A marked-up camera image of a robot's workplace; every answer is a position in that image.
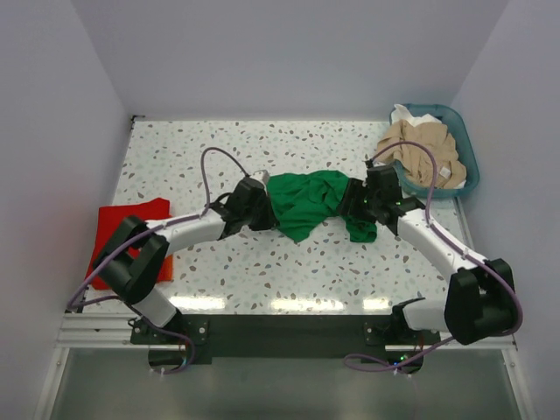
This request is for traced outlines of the green polo shirt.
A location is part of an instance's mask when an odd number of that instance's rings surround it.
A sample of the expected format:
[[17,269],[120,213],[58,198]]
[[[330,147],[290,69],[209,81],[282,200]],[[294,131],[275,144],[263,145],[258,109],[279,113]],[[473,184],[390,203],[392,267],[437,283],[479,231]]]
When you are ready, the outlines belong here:
[[374,223],[337,212],[348,183],[349,177],[340,171],[272,176],[267,189],[277,230],[294,242],[301,242],[325,220],[340,218],[345,222],[351,242],[375,242],[377,227]]

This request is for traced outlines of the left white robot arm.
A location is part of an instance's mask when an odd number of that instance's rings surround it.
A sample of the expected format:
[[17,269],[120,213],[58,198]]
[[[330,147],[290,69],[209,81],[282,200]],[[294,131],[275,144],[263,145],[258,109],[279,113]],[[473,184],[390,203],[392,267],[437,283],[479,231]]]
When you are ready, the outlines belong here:
[[224,203],[216,200],[201,215],[124,218],[94,260],[93,274],[151,322],[155,338],[172,343],[186,329],[180,310],[156,288],[165,258],[202,242],[224,240],[245,226],[253,231],[273,228],[269,179],[265,170],[244,177]]

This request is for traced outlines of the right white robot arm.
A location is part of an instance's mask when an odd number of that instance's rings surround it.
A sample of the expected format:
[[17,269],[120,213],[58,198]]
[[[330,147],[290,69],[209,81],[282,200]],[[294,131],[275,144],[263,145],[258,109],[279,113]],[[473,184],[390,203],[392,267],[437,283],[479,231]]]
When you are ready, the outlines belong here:
[[441,300],[417,297],[393,307],[389,331],[395,341],[408,344],[421,331],[431,331],[470,345],[520,328],[522,308],[509,264],[489,260],[446,233],[428,203],[403,196],[392,167],[371,166],[365,179],[350,178],[337,211],[382,224],[420,251],[447,283]]

